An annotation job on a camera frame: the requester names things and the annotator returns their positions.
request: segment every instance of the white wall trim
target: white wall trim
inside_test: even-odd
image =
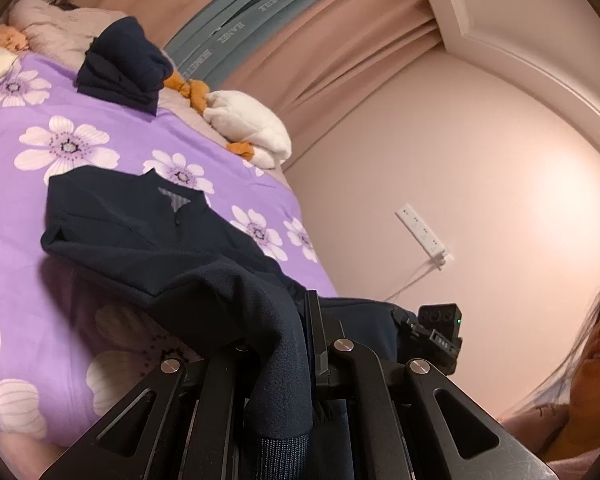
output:
[[[600,151],[600,95],[546,56],[530,52],[497,31],[477,28],[474,9],[466,0],[429,1],[450,54],[523,89],[570,122]]]

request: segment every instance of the ceiling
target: ceiling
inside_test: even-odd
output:
[[[449,53],[536,97],[600,150],[600,15],[589,1],[429,1]]]

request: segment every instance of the woman's hair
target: woman's hair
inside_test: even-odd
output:
[[[578,367],[584,346],[593,328],[600,321],[600,292],[592,309],[587,314],[576,339],[564,361],[522,401],[522,407],[516,412],[523,412],[538,404],[560,404],[566,402],[566,395],[571,389],[571,380]]]

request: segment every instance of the silver rivet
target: silver rivet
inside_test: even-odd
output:
[[[166,374],[174,374],[180,370],[180,361],[177,359],[167,359],[160,365],[160,370]]]
[[[351,352],[353,350],[353,341],[350,339],[337,339],[333,346],[340,352]]]
[[[429,370],[431,370],[431,366],[424,359],[414,359],[409,363],[409,368],[415,374],[428,374]]]

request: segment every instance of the black camera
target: black camera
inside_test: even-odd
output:
[[[423,305],[418,309],[418,322],[407,320],[400,324],[403,337],[398,360],[422,358],[443,374],[456,371],[462,347],[459,337],[462,312],[455,303]]]

